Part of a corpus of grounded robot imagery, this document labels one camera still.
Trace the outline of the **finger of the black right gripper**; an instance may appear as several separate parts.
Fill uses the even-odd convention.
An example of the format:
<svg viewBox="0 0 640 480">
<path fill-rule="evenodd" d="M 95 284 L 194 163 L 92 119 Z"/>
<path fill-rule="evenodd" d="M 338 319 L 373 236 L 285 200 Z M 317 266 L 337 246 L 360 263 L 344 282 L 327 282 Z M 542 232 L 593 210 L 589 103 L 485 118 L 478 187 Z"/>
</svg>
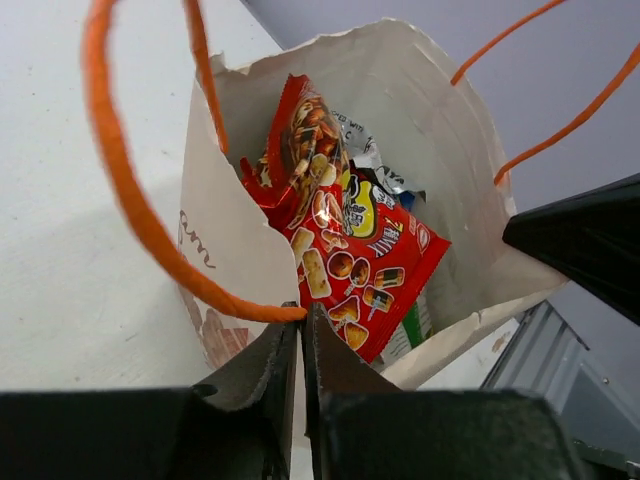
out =
<svg viewBox="0 0 640 480">
<path fill-rule="evenodd" d="M 639 323 L 639 176 L 520 213 L 503 241 Z"/>
</svg>

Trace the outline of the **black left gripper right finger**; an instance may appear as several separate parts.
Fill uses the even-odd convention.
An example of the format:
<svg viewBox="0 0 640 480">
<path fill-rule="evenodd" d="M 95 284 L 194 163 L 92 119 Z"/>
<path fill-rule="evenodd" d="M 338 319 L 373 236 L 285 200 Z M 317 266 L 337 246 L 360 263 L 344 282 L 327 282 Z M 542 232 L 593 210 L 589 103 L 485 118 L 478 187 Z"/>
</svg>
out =
<svg viewBox="0 0 640 480">
<path fill-rule="evenodd" d="M 307 433 L 317 479 L 582 479 L 547 402 L 518 390 L 403 391 L 335 333 L 302 325 Z"/>
</svg>

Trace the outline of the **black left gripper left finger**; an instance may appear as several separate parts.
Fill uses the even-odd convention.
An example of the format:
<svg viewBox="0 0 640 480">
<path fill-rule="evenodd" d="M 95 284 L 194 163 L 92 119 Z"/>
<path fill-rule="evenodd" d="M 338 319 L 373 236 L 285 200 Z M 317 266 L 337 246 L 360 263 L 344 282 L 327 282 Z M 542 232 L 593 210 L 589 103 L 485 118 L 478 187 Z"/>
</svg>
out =
<svg viewBox="0 0 640 480">
<path fill-rule="evenodd" d="M 1 395 L 4 479 L 287 479 L 295 323 L 187 387 Z"/>
</svg>

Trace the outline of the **green snack bag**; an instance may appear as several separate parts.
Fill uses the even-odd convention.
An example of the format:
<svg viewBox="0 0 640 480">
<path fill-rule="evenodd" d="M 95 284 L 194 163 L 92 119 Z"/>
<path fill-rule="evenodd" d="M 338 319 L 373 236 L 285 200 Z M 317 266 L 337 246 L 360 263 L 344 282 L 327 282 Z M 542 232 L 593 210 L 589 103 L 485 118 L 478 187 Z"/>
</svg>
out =
<svg viewBox="0 0 640 480">
<path fill-rule="evenodd" d="M 426 296 L 419 295 L 416 302 L 398 325 L 380 354 L 384 368 L 417 348 L 433 335 L 433 325 Z"/>
</svg>

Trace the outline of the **beige paper bag orange handles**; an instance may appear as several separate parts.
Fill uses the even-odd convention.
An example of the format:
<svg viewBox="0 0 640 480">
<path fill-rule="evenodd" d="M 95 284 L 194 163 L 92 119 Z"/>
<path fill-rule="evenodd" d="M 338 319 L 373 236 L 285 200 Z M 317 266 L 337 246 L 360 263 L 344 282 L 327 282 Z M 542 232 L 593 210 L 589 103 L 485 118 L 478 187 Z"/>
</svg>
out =
<svg viewBox="0 0 640 480">
<path fill-rule="evenodd" d="M 302 262 L 240 182 L 240 159 L 261 152 L 291 74 L 308 74 L 331 107 L 372 132 L 383 163 L 426 193 L 418 219 L 451 242 L 427 284 L 436 333 L 386 367 L 385 378 L 422 387 L 564 284 L 562 274 L 502 240 L 516 208 L 484 102 L 437 44 L 393 19 L 230 69 L 208 54 L 200 6 L 186 2 L 197 74 L 179 227 L 171 236 L 136 179 L 114 106 L 107 54 L 113 10 L 112 2 L 96 1 L 87 21 L 88 111 L 131 229 L 178 285 L 191 320 L 185 333 L 201 350 L 202 369 L 216 370 L 255 345 L 267 320 L 296 314 L 290 302 Z"/>
</svg>

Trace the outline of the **small red snack packet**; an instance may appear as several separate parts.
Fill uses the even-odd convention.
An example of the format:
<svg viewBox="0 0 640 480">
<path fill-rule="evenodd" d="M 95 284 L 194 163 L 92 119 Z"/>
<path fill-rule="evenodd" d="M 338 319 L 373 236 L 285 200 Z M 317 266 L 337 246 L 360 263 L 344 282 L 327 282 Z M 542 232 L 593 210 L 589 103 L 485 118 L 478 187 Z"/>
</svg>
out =
<svg viewBox="0 0 640 480">
<path fill-rule="evenodd" d="M 450 247 L 350 160 L 342 128 L 305 76 L 289 76 L 244 187 L 294 253 L 300 303 L 372 362 Z"/>
</svg>

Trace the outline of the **small silver snack packet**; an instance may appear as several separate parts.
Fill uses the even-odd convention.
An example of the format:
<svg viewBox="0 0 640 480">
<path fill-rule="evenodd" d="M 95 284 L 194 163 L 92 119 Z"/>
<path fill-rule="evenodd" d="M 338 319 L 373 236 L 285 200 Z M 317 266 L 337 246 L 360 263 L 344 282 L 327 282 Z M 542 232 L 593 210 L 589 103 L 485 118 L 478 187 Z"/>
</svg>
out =
<svg viewBox="0 0 640 480">
<path fill-rule="evenodd" d="M 407 210 L 412 208 L 416 197 L 426 200 L 424 190 L 383 162 L 376 140 L 364 125 L 336 110 L 331 113 L 342 129 L 349 158 L 357 169 L 375 180 L 386 193 L 397 198 Z"/>
</svg>

